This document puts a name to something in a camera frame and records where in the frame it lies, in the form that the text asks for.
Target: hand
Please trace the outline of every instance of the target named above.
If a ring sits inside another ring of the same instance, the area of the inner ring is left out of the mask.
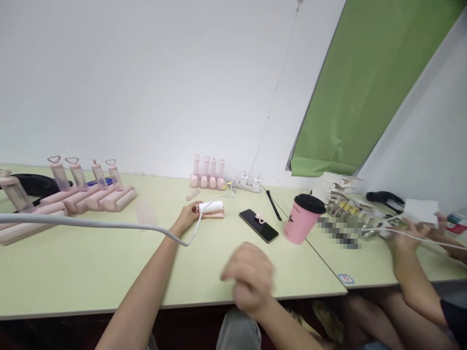
[[[187,204],[181,209],[181,213],[174,223],[181,231],[185,231],[193,221],[199,218],[199,213],[196,212],[196,206],[202,203],[201,201]]]
[[[410,236],[414,236],[416,238],[424,239],[430,233],[430,228],[422,223],[415,224],[411,220],[406,220],[407,224],[409,225],[409,229],[401,229],[400,227],[392,227],[391,229],[395,229],[401,232],[404,232]],[[408,248],[410,250],[415,251],[417,247],[421,244],[421,241],[418,239],[414,239],[412,237],[408,237],[404,234],[395,233],[394,236],[394,245],[397,248]]]
[[[272,299],[273,266],[267,255],[255,245],[244,242],[230,257],[220,280],[235,279],[233,299],[250,317],[257,316]]]
[[[435,215],[438,218],[438,228],[432,228],[429,232],[428,238],[431,239],[444,236],[444,231],[448,224],[448,219],[443,214],[436,212]]]

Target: pants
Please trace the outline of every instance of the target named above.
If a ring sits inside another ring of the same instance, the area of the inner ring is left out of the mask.
[[[152,334],[147,350],[157,350]],[[237,308],[231,309],[222,322],[216,350],[261,350],[261,333],[256,321]]]

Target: green backdrop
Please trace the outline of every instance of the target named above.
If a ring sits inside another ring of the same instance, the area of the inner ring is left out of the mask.
[[[355,172],[463,7],[460,0],[347,0],[297,139],[292,174]]]

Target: sticker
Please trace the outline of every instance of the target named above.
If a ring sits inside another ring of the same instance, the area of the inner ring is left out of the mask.
[[[339,279],[345,283],[345,284],[354,284],[354,280],[352,279],[352,277],[350,277],[349,275],[345,275],[345,274],[340,274],[340,275],[337,275],[337,277],[339,277]]]

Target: pink coffee cup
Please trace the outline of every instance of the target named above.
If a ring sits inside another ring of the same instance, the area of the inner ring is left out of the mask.
[[[315,226],[318,218],[326,212],[324,203],[309,194],[299,194],[294,203],[285,228],[286,238],[300,245]]]

